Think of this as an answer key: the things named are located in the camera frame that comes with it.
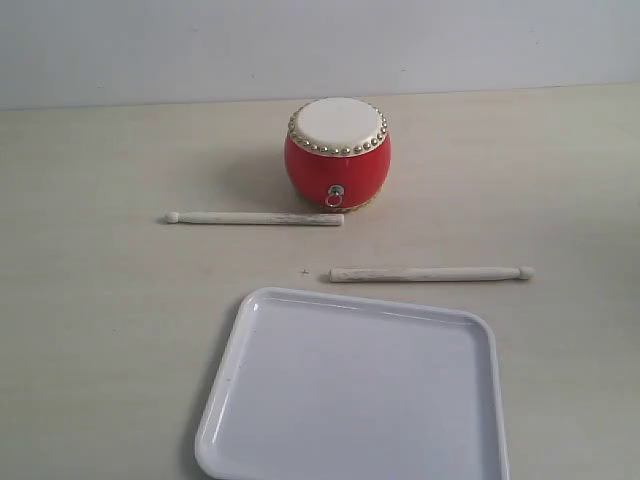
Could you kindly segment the small red drum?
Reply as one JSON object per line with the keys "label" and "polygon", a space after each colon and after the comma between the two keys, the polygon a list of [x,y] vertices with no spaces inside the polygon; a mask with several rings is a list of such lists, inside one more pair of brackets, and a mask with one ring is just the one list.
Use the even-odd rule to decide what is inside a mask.
{"label": "small red drum", "polygon": [[381,190],[391,164],[384,114],[347,97],[309,102],[290,117],[284,163],[298,194],[329,211],[350,211]]}

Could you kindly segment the white plastic tray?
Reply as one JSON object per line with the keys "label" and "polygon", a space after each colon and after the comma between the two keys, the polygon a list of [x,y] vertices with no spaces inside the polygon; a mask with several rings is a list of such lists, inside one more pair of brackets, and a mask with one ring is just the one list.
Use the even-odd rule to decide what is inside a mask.
{"label": "white plastic tray", "polygon": [[464,311],[256,290],[194,454],[216,479],[505,479],[493,332]]}

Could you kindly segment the white drumstick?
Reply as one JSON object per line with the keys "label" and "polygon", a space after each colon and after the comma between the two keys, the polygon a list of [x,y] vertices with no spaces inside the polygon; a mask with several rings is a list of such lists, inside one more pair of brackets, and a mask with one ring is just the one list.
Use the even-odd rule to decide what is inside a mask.
{"label": "white drumstick", "polygon": [[259,212],[168,212],[167,224],[197,225],[296,225],[339,227],[343,214],[292,214]]}
{"label": "white drumstick", "polygon": [[331,283],[527,281],[532,267],[333,268]]}

